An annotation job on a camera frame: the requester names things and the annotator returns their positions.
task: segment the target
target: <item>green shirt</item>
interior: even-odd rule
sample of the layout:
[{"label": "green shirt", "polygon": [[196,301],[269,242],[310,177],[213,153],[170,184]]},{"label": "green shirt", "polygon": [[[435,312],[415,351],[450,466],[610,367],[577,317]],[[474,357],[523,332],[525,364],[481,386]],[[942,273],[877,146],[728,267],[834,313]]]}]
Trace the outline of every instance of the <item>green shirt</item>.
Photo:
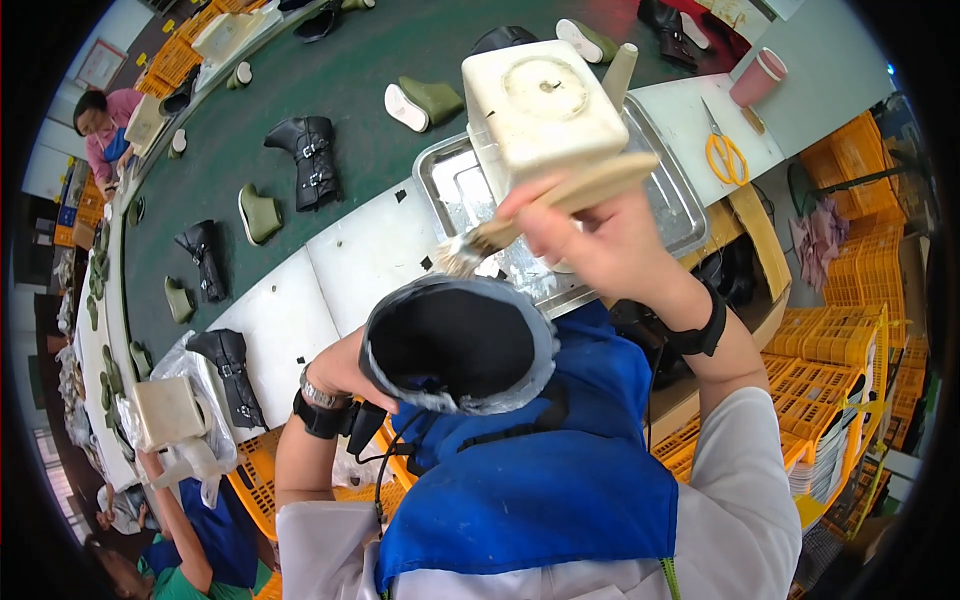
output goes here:
[{"label": "green shirt", "polygon": [[[156,534],[154,543],[159,541],[163,541],[163,536]],[[147,566],[147,562],[143,558],[140,559],[136,567],[141,574],[153,575],[156,578],[154,600],[250,600],[252,596],[255,596],[267,585],[274,574],[263,561],[257,561],[256,583],[253,584],[252,593],[246,588],[236,588],[219,582],[210,582],[210,591],[203,595],[186,580],[179,567],[165,568],[157,574]]]}]

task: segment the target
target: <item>shoe sole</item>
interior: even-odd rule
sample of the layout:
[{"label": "shoe sole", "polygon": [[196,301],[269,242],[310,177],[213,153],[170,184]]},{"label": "shoe sole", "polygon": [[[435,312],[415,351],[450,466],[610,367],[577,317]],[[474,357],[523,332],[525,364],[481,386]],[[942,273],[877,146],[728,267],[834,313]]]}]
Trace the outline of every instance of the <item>shoe sole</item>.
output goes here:
[{"label": "shoe sole", "polygon": [[240,211],[240,221],[243,223],[243,232],[247,234],[247,241],[250,242],[251,246],[259,246],[256,242],[253,241],[253,238],[250,236],[250,224],[247,223],[247,214],[243,211],[243,204],[241,203],[241,198],[243,197],[243,188],[240,188],[240,192],[237,194],[237,210]]},{"label": "shoe sole", "polygon": [[253,79],[253,71],[250,69],[250,63],[245,60],[237,65],[236,70],[237,82],[247,85]]},{"label": "shoe sole", "polygon": [[690,38],[697,48],[701,50],[707,50],[710,47],[710,40],[700,31],[700,27],[697,26],[697,22],[693,20],[693,17],[687,14],[686,12],[680,13],[680,21],[683,24],[684,35]]},{"label": "shoe sole", "polygon": [[186,150],[186,132],[184,130],[177,130],[174,133],[174,140],[170,142],[170,147],[177,154],[183,154],[183,151]]},{"label": "shoe sole", "polygon": [[557,39],[562,39],[573,46],[577,54],[587,62],[598,63],[603,60],[603,50],[600,46],[587,39],[580,28],[569,19],[557,21]]},{"label": "shoe sole", "polygon": [[417,133],[425,132],[430,125],[430,117],[426,111],[411,102],[397,84],[387,85],[387,91],[383,94],[383,106],[390,116]]}]

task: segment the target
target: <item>yellow scissors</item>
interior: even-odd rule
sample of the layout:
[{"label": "yellow scissors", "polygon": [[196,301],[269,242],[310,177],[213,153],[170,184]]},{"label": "yellow scissors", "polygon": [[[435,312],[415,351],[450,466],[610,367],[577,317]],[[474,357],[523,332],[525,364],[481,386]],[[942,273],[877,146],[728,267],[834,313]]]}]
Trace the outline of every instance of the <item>yellow scissors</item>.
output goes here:
[{"label": "yellow scissors", "polygon": [[[720,126],[717,125],[716,119],[713,118],[710,107],[707,106],[707,101],[703,98],[701,98],[700,101],[704,103],[704,110],[707,111],[707,119],[710,122],[710,131],[712,132],[710,137],[707,138],[707,162],[710,165],[710,169],[712,169],[713,174],[724,183],[746,185],[747,181],[750,180],[747,161],[743,155],[740,154],[740,149],[736,147],[736,144],[731,142],[730,139],[720,131]],[[720,157],[720,163],[723,165],[726,173],[717,168],[714,162],[714,150],[716,150],[716,155]],[[737,173],[741,171],[743,172],[743,176],[738,177]]]}]

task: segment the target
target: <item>person's hand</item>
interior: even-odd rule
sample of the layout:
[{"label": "person's hand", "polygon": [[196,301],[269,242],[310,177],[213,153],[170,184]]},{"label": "person's hand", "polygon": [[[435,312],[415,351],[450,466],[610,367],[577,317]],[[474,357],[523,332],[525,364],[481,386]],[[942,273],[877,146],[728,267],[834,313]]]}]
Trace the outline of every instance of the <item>person's hand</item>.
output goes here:
[{"label": "person's hand", "polygon": [[559,210],[532,204],[566,177],[557,173],[517,186],[497,218],[514,217],[531,252],[551,265],[565,260],[602,295],[648,303],[683,267],[663,247],[646,194],[638,188],[578,213],[580,231]]},{"label": "person's hand", "polygon": [[307,368],[307,380],[318,390],[331,395],[353,394],[362,396],[387,412],[395,415],[399,407],[396,400],[377,390],[360,372],[358,359],[363,327],[346,338],[328,347],[313,359]]}]

